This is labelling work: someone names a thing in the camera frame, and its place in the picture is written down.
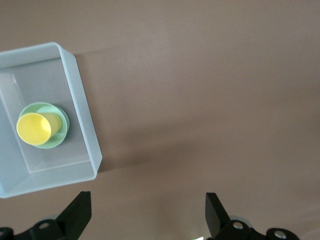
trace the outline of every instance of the white object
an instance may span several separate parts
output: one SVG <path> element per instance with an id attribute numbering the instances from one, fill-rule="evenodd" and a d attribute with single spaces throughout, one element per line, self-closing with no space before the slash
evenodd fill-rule
<path id="1" fill-rule="evenodd" d="M 0 52 L 0 198 L 96 178 L 102 161 L 75 56 L 54 42 Z M 34 102 L 63 109 L 63 143 L 40 149 L 16 132 L 21 110 Z"/>

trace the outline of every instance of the yellow cup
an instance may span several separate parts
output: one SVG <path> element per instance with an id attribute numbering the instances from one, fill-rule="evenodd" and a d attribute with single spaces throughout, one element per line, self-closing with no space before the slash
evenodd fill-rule
<path id="1" fill-rule="evenodd" d="M 19 137 L 30 145 L 45 144 L 62 126 L 61 118 L 52 112 L 30 112 L 22 115 L 16 131 Z"/>

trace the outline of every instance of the green bowl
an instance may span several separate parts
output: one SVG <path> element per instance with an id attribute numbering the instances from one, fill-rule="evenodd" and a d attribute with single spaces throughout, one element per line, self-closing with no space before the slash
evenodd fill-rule
<path id="1" fill-rule="evenodd" d="M 26 106 L 20 113 L 19 118 L 28 113 L 55 113 L 62 121 L 61 129 L 53 135 L 46 143 L 41 145 L 32 145 L 39 149 L 52 149 L 61 144 L 69 131 L 70 121 L 68 115 L 61 108 L 46 102 L 34 102 Z"/>

